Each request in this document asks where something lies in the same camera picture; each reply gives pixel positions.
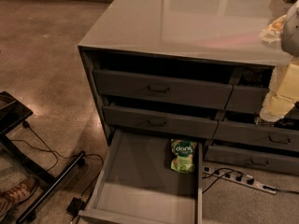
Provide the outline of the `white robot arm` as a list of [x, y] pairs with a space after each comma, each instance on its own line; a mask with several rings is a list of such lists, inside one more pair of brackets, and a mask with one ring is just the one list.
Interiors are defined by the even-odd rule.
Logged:
[[299, 1], [263, 29], [260, 38], [269, 43], [279, 41], [282, 50], [292, 56], [288, 64], [274, 68], [260, 111], [261, 119], [276, 122], [299, 102]]

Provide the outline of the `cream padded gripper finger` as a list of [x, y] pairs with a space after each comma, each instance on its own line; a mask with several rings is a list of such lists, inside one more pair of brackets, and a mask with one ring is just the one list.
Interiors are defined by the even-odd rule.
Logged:
[[295, 60], [274, 68], [260, 117], [269, 122], [276, 122], [283, 119], [298, 101], [299, 61]]

